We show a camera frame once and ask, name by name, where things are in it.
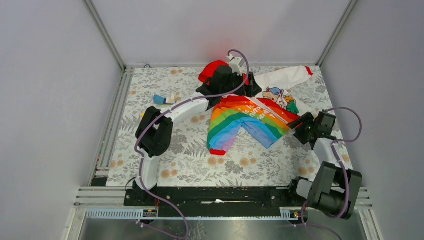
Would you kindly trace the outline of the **rainbow red white kids jacket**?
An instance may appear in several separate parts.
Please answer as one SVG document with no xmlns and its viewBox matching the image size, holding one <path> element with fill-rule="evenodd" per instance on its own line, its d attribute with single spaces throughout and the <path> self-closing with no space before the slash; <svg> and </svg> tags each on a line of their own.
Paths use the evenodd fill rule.
<svg viewBox="0 0 424 240">
<path fill-rule="evenodd" d="M 308 66 L 278 69 L 255 77 L 260 90 L 252 97 L 223 97 L 211 114 L 206 141 L 209 152 L 224 156 L 241 128 L 270 148 L 289 131 L 288 123 L 307 112 L 307 106 L 291 89 L 311 80 L 313 75 Z"/>
</svg>

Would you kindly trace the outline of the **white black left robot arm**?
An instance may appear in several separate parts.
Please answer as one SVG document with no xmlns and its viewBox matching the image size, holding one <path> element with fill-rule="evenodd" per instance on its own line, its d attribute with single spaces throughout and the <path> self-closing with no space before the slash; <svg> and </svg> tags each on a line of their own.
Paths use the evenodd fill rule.
<svg viewBox="0 0 424 240">
<path fill-rule="evenodd" d="M 222 65 L 188 98 L 162 109 L 147 108 L 135 133 L 134 150 L 141 156 L 135 178 L 139 187 L 136 199 L 144 206 L 154 202 L 155 192 L 152 189 L 157 185 L 159 156 L 169 149 L 175 125 L 190 115 L 212 109 L 227 95 L 253 97 L 259 90 L 251 71 L 243 75 L 234 72 L 230 66 Z"/>
</svg>

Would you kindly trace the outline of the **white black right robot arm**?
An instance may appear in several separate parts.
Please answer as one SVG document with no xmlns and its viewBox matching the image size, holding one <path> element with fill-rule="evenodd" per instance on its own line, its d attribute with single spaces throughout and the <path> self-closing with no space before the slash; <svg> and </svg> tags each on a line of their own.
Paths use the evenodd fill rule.
<svg viewBox="0 0 424 240">
<path fill-rule="evenodd" d="M 286 198 L 293 206 L 306 201 L 307 206 L 330 218 L 347 220 L 353 214 L 363 176 L 346 167 L 338 154 L 337 145 L 348 140 L 332 135 L 336 116 L 331 111 L 320 111 L 317 116 L 307 112 L 288 123 L 294 137 L 301 144 L 310 145 L 321 165 L 314 180 L 300 176 L 293 179 Z"/>
</svg>

